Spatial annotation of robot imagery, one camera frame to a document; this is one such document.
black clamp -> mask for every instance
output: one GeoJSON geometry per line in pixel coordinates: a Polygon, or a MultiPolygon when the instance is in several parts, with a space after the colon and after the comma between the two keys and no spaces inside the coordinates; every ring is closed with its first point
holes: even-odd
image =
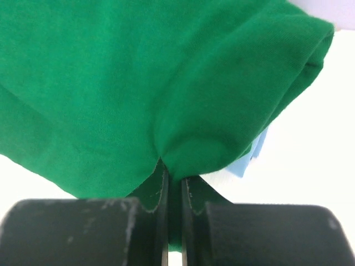
{"type": "MultiPolygon", "coordinates": [[[[323,207],[232,204],[201,177],[181,190],[183,265],[355,265],[323,207]]],[[[18,202],[0,227],[0,266],[168,265],[168,191],[159,162],[128,198],[18,202]]]]}

blue fabric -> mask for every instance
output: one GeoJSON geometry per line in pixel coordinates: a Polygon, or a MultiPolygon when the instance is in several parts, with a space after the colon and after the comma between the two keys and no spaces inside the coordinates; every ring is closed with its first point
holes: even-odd
{"type": "Polygon", "coordinates": [[[226,167],[227,171],[233,173],[234,175],[238,177],[243,177],[246,168],[249,165],[249,162],[252,158],[257,158],[260,154],[260,151],[262,149],[262,146],[265,142],[265,138],[267,135],[267,129],[266,128],[252,143],[250,152],[243,157],[239,158],[238,160],[234,161],[230,165],[226,167]]]}

white surface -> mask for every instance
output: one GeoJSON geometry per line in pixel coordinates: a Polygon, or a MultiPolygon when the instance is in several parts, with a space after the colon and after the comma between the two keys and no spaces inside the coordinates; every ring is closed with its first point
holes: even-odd
{"type": "MultiPolygon", "coordinates": [[[[322,74],[270,127],[244,179],[205,176],[234,202],[320,204],[355,247],[355,32],[336,34],[322,74]]],[[[24,198],[68,198],[56,185],[0,156],[0,219],[24,198]]],[[[170,254],[181,265],[181,254],[170,254]]]]}
{"type": "Polygon", "coordinates": [[[355,30],[355,0],[289,0],[309,15],[355,30]]]}

light blue cloth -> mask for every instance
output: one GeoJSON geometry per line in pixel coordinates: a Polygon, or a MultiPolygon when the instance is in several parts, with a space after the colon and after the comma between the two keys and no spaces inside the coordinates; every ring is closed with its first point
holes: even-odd
{"type": "Polygon", "coordinates": [[[246,168],[249,165],[249,162],[252,158],[257,158],[260,154],[260,151],[262,149],[262,146],[264,144],[266,134],[267,134],[267,129],[266,128],[252,143],[250,152],[243,157],[239,158],[238,160],[234,161],[230,165],[226,167],[226,170],[233,173],[234,175],[238,177],[243,177],[246,168]]]}

